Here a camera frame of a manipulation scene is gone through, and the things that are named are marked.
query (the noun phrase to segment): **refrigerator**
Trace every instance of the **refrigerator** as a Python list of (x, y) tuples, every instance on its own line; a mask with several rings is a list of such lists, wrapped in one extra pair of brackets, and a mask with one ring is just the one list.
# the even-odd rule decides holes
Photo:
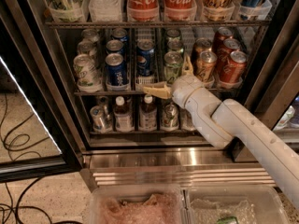
[[(86, 21), (57, 22), (49, 13), (51, 0), (1, 0), (1, 64), (9, 77), (14, 77), (12, 90), (21, 90), (58, 152), (4, 161), (0, 163), (0, 180), (80, 172), (91, 191), (110, 185), (151, 183), (275, 187), (273, 178), (238, 139), (226, 148), (213, 147), (197, 131), (163, 131), (159, 121), (157, 131), (140, 131), (138, 107), (144, 92), (137, 88), (134, 70), (135, 42), (143, 33), (160, 41), (165, 29), (179, 28), (189, 44), (186, 51), (191, 52), (195, 38), (214, 35), (219, 27), (230, 27), (249, 55), (248, 69), (240, 87), (209, 90), (221, 100), (237, 100), (297, 151), (298, 128), (290, 123), (283, 129), (275, 127), (290, 105), (295, 107), (299, 92), (299, 0), (269, 1), (271, 10), (262, 20), (165, 21), (160, 4), (161, 17), (152, 22), (128, 21), (125, 13), (122, 22), (91, 21), (89, 17)], [(130, 89), (79, 91), (73, 60), (82, 31), (96, 29), (109, 39), (114, 28), (125, 28), (131, 40)], [(159, 66), (161, 47), (156, 49)], [(158, 74), (155, 81), (162, 81), (160, 77)], [(114, 103), (119, 95), (132, 97), (134, 129), (127, 133), (115, 128), (108, 133), (96, 132), (90, 110), (97, 97), (107, 96)]]

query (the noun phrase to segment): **bottle cap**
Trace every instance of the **bottle cap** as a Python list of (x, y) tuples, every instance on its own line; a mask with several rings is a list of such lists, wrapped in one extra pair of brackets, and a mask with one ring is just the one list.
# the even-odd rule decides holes
[(122, 96), (116, 97), (115, 101), (116, 101), (116, 105), (123, 105), (124, 104), (124, 99), (123, 99)]
[(152, 102), (152, 96), (151, 96), (150, 94), (146, 94), (146, 95), (144, 96), (144, 102), (145, 102), (146, 104), (150, 104), (150, 103)]

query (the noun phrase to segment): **bottle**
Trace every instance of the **bottle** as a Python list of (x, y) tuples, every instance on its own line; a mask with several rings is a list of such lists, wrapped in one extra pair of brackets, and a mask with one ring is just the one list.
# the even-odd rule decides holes
[(139, 130), (157, 130), (157, 106), (152, 101), (152, 96), (146, 94), (139, 108)]
[(124, 98), (122, 96), (118, 96), (115, 101), (115, 128), (120, 132), (130, 132), (134, 128), (132, 110), (130, 109), (129, 105), (124, 102)]

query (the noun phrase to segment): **metal shelf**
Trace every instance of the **metal shelf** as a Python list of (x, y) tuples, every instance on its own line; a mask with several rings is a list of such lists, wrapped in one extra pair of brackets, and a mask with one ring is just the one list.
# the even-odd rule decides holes
[(270, 19), (262, 21), (153, 21), (153, 22), (54, 22), (46, 21), (51, 29), (86, 29), (86, 28), (163, 28), (163, 27), (220, 27), (220, 26), (268, 26)]

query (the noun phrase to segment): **white robotic arm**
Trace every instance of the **white robotic arm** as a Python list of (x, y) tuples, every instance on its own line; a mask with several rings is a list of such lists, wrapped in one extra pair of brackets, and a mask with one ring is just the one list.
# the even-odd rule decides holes
[[(149, 87), (144, 91), (156, 93)], [(232, 99), (222, 102), (194, 75), (179, 77), (170, 97), (191, 113), (194, 127), (212, 146), (226, 147), (238, 137), (299, 208), (299, 156), (243, 105)]]

